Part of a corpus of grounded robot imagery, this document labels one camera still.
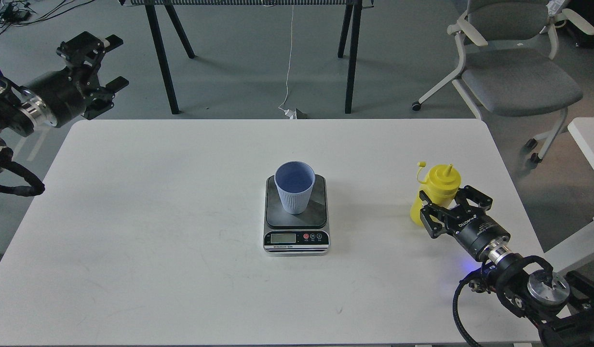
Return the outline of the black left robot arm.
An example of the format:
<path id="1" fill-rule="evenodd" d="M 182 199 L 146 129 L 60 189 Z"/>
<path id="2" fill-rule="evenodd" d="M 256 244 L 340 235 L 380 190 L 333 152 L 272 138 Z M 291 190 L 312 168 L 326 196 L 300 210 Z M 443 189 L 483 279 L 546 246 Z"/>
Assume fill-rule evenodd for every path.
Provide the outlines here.
<path id="1" fill-rule="evenodd" d="M 60 128 L 76 117 L 92 120 L 111 110 L 129 81 L 119 76 L 103 86 L 98 72 L 105 55 L 122 45 L 116 35 L 98 38 L 84 31 L 57 47 L 65 64 L 61 70 L 17 85 L 0 69 L 0 132 L 10 128 L 27 137 L 44 123 Z"/>

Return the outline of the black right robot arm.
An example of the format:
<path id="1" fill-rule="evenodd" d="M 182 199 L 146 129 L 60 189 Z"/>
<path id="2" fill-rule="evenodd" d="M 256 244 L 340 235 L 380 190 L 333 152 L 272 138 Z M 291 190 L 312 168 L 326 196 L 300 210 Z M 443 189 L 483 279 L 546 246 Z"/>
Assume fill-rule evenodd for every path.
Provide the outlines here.
<path id="1" fill-rule="evenodd" d="M 423 190 L 418 195 L 423 203 L 420 219 L 430 237 L 450 235 L 481 263 L 459 282 L 453 297 L 454 323 L 470 346 L 478 343 L 458 312 L 464 286 L 496 294 L 509 312 L 535 326 L 544 347 L 594 347 L 593 281 L 577 271 L 560 275 L 539 255 L 511 251 L 510 234 L 486 214 L 493 200 L 471 186 L 458 190 L 452 209 L 439 206 Z"/>

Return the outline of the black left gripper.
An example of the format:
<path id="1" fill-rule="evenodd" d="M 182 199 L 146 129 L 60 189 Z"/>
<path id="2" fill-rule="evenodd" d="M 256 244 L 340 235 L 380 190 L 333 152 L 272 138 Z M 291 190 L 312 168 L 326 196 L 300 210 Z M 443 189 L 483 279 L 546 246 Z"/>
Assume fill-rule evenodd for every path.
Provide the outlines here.
<path id="1" fill-rule="evenodd" d="M 75 117 L 92 120 L 114 108 L 116 93 L 130 82 L 118 76 L 101 86 L 97 73 L 106 53 L 122 45 L 123 40 L 116 35 L 98 38 L 89 32 L 61 42 L 56 53 L 66 67 L 22 86 L 22 112 L 34 127 L 47 123 L 59 128 Z"/>

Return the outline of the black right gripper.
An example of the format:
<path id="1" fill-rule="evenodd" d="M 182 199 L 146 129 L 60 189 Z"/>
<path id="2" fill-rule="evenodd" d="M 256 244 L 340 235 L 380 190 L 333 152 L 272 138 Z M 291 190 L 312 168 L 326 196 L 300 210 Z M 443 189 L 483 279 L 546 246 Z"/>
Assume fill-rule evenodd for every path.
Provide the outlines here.
<path id="1" fill-rule="evenodd" d="M 476 261 L 490 259 L 494 244 L 503 244 L 511 238 L 498 222 L 486 215 L 493 199 L 472 186 L 458 189 L 454 202 L 448 209 L 435 204 L 425 190 L 418 192 L 425 203 L 420 209 L 420 221 L 432 239 L 443 234 L 451 235 Z"/>

